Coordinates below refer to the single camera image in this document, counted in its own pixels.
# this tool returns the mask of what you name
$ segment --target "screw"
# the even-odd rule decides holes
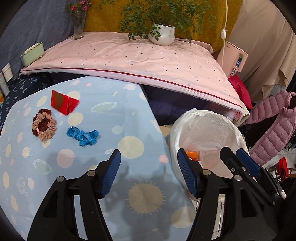
[[[95,174],[96,174],[96,172],[95,172],[94,170],[90,170],[90,171],[87,172],[87,175],[88,175],[89,177],[92,177],[92,176],[94,176]]]
[[[203,175],[205,175],[205,176],[209,176],[209,175],[211,175],[211,171],[208,170],[208,169],[204,169],[204,170],[202,171],[202,173],[203,173]]]
[[[242,180],[242,177],[240,175],[235,175],[234,176],[234,179],[237,180],[237,181],[241,181]]]
[[[62,177],[62,176],[60,176],[60,177],[57,178],[57,182],[58,183],[61,183],[63,180],[64,180],[64,177]]]

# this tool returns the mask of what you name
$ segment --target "red pillow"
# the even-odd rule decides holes
[[[228,78],[228,81],[231,83],[231,85],[239,95],[240,100],[244,103],[247,109],[249,110],[253,109],[249,92],[245,87],[245,85],[243,84],[243,82],[239,79],[239,77],[237,75],[230,76]]]

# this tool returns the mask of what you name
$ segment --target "pink quilt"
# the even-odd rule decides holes
[[[21,74],[70,72],[151,85],[205,99],[242,115],[239,96],[210,52],[175,40],[164,47],[126,33],[88,32],[45,51]]]

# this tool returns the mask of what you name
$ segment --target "red folded paper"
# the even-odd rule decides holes
[[[78,103],[79,100],[52,90],[52,100],[50,105],[64,115],[72,113]]]

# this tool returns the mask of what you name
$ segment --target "light blue bedsheet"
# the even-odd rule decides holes
[[[52,89],[79,99],[72,114],[50,106]],[[33,117],[43,108],[57,120],[57,131],[46,143],[31,131]],[[66,135],[71,126],[96,129],[97,143],[80,147]],[[121,151],[121,165],[110,193],[100,200],[113,240],[185,241],[189,234],[194,207],[175,178],[167,144],[137,84],[83,77],[41,90],[12,107],[0,147],[0,205],[25,239],[55,179],[80,177],[109,159],[115,148]],[[79,235],[87,239],[79,197],[75,209]]]

